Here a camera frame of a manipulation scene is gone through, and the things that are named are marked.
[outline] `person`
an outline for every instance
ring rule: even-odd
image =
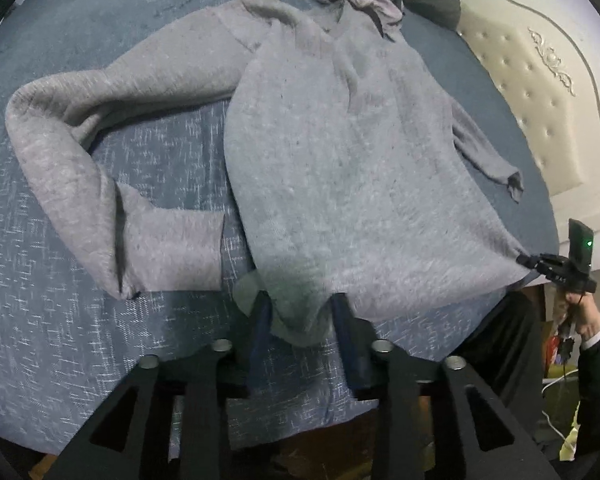
[[[578,359],[580,429],[575,460],[552,465],[561,479],[581,480],[600,458],[600,310],[592,294],[558,291],[554,306],[557,323],[564,320],[568,308],[574,309],[575,329],[582,338]],[[453,354],[473,366],[533,435],[542,412],[543,364],[539,312],[531,301],[521,292],[507,294]]]

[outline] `white shirt cuff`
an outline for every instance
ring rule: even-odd
[[[593,336],[591,339],[587,339],[586,341],[583,341],[580,344],[580,349],[588,350],[593,345],[595,345],[598,341],[600,341],[600,331],[595,336]]]

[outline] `black metal bracket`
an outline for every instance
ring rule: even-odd
[[[345,294],[329,300],[347,384],[379,400],[372,480],[557,480],[533,441],[461,357],[410,356],[354,316]],[[272,304],[256,298],[248,322],[190,357],[147,355],[78,430],[48,480],[226,480],[225,404],[249,395],[269,338]],[[169,460],[174,397],[184,396],[180,454]],[[419,431],[419,397],[430,399],[435,466]]]
[[[272,304],[190,357],[142,357],[78,430],[48,480],[224,480],[230,474],[225,403],[249,395],[269,342]],[[179,459],[169,460],[174,398],[184,396]]]
[[[410,356],[354,317],[345,294],[330,299],[347,384],[379,400],[372,480],[558,480],[558,475],[490,387],[458,356],[437,363]],[[418,397],[430,399],[435,466]]]

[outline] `white cable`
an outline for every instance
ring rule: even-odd
[[[542,388],[542,394],[544,395],[544,391],[549,387],[549,386],[553,386],[556,383],[559,383],[561,380],[566,379],[567,376],[570,376],[571,374],[574,374],[578,371],[578,369],[576,368],[575,370],[571,370],[570,372],[565,373],[562,377],[557,378],[555,381],[550,382],[549,384],[547,384],[547,386],[545,386],[544,388]]]
[[[558,428],[556,428],[552,423],[551,423],[551,419],[549,418],[549,415],[546,414],[545,411],[542,411],[542,414],[544,415],[544,418],[546,418],[547,424],[549,425],[549,428],[551,428],[552,430],[555,431],[555,433],[558,434],[558,436],[560,436],[560,438],[562,439],[562,441],[565,443],[566,446],[569,447],[569,449],[571,449],[571,451],[573,451],[574,453],[576,452],[575,448],[571,445],[570,442],[567,442],[567,438],[560,432],[560,430],[558,430]]]

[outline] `black pants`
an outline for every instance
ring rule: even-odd
[[[542,411],[542,336],[539,312],[524,294],[507,294],[453,354],[534,433]]]

